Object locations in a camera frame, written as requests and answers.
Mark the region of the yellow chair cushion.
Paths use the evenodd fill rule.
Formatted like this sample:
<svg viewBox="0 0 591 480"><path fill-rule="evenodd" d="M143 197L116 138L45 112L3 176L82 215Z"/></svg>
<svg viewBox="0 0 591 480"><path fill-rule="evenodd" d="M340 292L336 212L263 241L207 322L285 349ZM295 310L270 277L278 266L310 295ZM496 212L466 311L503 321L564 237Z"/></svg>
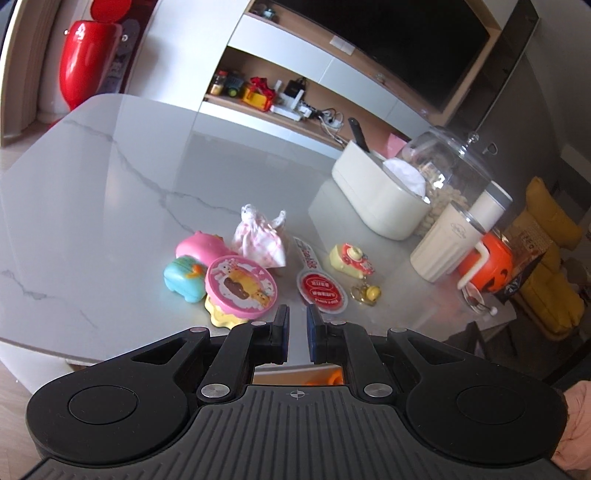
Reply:
<svg viewBox="0 0 591 480"><path fill-rule="evenodd" d="M522 275L515 299L546 338L560 341L578 327L585 310L561 265L561 253L575 250L583 231L541 178L530 181L525 198L524 210L506 230L514 246L515 271Z"/></svg>

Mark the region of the small spice jar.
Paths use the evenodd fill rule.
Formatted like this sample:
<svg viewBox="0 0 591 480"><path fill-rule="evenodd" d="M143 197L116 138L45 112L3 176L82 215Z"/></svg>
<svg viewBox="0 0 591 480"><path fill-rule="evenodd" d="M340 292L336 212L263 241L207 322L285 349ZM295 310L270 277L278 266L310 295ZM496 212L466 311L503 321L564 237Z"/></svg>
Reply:
<svg viewBox="0 0 591 480"><path fill-rule="evenodd" d="M218 70L212 79L209 94L213 96L221 96L224 91L226 79L228 79L228 72L225 70Z"/></svg>

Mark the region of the cream ribbed coffee cup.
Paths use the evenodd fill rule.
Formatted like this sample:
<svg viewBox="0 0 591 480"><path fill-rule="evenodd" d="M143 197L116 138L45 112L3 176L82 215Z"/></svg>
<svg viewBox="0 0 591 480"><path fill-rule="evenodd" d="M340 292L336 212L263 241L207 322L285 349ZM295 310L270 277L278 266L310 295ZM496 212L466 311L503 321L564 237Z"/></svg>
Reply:
<svg viewBox="0 0 591 480"><path fill-rule="evenodd" d="M458 202L451 201L411 253L411 265L423 279L434 283L444 274L453 272L471 251L476 250L476 264L457 283L457 288L461 289L490 258L482 242L484 235L480 223Z"/></svg>

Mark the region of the red round sauce packet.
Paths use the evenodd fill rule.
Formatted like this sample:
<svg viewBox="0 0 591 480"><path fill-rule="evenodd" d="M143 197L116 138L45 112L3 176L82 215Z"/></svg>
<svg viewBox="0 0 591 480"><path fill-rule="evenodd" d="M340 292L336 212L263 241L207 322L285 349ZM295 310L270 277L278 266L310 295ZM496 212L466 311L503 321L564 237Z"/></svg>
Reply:
<svg viewBox="0 0 591 480"><path fill-rule="evenodd" d="M342 314L348 306L346 291L331 275L322 269L322 263L311 245L294 237L294 245L303 263L297 274L297 290L308 303L331 315Z"/></svg>

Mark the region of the pink squishy toy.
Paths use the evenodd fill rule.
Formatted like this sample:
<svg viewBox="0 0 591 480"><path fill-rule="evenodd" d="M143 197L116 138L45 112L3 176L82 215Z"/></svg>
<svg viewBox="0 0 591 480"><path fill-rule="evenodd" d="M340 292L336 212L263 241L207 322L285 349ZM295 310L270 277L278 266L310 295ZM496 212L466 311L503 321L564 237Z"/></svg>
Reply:
<svg viewBox="0 0 591 480"><path fill-rule="evenodd" d="M198 263L209 267L218 258L235 255L219 235L201 231L182 240L175 249L175 257L189 256Z"/></svg>

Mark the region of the red toy truck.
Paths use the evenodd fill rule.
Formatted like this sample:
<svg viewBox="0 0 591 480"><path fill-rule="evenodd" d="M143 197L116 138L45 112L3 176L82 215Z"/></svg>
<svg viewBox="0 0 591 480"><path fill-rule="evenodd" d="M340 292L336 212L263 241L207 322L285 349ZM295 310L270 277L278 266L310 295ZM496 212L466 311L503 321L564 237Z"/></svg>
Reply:
<svg viewBox="0 0 591 480"><path fill-rule="evenodd" d="M243 89L242 102L256 110L267 112L273 106L276 91L270 88L267 79L252 77Z"/></svg>

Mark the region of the pink round lid toy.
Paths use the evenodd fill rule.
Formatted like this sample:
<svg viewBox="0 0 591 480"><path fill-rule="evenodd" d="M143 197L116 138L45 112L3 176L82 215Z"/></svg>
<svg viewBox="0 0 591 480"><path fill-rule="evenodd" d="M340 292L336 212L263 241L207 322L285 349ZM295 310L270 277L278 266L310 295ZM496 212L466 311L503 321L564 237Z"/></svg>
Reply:
<svg viewBox="0 0 591 480"><path fill-rule="evenodd" d="M239 255L221 256L208 266L204 306L216 328L232 329L265 317L277 299L266 268Z"/></svg>

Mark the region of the black television screen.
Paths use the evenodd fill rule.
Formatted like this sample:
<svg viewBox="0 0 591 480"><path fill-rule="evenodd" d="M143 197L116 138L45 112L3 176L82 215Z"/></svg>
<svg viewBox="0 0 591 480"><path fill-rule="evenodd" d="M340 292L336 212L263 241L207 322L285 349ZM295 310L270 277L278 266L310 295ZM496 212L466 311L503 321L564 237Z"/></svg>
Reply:
<svg viewBox="0 0 591 480"><path fill-rule="evenodd" d="M448 103L490 39L461 0L293 0L280 5L346 40L437 108Z"/></svg>

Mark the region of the yellow bell keychain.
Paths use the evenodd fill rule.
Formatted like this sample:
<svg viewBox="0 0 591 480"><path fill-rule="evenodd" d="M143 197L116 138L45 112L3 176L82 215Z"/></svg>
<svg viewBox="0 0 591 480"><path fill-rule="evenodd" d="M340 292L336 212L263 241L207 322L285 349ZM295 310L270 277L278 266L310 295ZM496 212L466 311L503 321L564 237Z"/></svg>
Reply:
<svg viewBox="0 0 591 480"><path fill-rule="evenodd" d="M382 295L382 290L379 286L372 285L366 278L363 278L352 286L349 293L351 294L351 297L356 300L356 302L368 306L375 306L377 300L379 300Z"/></svg>

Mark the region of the white cylindrical bottle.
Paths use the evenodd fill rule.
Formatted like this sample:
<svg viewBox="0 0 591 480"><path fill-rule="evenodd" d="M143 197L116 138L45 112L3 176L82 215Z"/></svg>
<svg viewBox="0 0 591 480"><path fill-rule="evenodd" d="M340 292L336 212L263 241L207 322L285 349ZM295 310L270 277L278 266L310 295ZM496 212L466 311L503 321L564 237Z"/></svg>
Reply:
<svg viewBox="0 0 591 480"><path fill-rule="evenodd" d="M512 203L512 196L497 182L491 181L472 205L469 213L488 233Z"/></svg>

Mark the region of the white tissue box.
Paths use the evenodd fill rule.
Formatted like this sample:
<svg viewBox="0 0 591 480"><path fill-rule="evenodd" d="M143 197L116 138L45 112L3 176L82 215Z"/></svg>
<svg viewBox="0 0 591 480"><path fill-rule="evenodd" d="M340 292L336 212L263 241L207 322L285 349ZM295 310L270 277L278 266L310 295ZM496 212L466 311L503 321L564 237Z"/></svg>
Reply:
<svg viewBox="0 0 591 480"><path fill-rule="evenodd" d="M370 230L396 241L409 238L430 206L383 168L383 158L349 141L332 167L332 179Z"/></svg>

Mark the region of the orange pumpkin bucket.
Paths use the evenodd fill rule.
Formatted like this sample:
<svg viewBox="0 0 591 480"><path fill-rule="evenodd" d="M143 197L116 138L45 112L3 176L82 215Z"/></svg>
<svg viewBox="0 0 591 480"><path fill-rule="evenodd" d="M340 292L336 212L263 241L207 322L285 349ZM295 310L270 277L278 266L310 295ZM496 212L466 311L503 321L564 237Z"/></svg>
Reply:
<svg viewBox="0 0 591 480"><path fill-rule="evenodd" d="M489 251L489 259L471 279L471 283L481 293L496 293L510 280L513 253L508 240L495 230L487 233L482 242Z"/></svg>

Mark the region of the pink white cloth pouch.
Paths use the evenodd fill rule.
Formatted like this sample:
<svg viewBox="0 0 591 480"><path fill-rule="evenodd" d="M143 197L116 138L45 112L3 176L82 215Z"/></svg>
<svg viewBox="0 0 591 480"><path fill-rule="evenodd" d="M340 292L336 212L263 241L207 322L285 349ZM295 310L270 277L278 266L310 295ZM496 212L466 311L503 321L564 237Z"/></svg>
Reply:
<svg viewBox="0 0 591 480"><path fill-rule="evenodd" d="M269 220L252 204L242 206L240 223L230 242L236 254L266 269L287 266L287 212L281 210Z"/></svg>

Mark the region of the glass jar with lid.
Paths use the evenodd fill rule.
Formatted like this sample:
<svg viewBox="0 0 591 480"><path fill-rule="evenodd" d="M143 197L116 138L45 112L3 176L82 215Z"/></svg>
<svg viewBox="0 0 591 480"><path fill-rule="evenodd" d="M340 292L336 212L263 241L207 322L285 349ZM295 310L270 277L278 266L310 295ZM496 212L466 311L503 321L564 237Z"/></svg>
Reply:
<svg viewBox="0 0 591 480"><path fill-rule="evenodd" d="M431 127L408 142L397 157L416 168L426 181L430 206L414 234L424 237L451 201L469 210L492 180L492 172L475 144L476 132L466 139L444 127Z"/></svg>

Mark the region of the teal squishy toy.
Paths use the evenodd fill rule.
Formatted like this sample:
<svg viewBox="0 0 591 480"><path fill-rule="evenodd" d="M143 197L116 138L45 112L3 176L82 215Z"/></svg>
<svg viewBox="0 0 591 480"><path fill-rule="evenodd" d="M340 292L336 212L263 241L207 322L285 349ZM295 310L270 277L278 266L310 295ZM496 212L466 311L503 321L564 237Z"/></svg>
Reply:
<svg viewBox="0 0 591 480"><path fill-rule="evenodd" d="M170 262L163 271L165 286L188 303L204 298L206 267L193 257L180 256Z"/></svg>

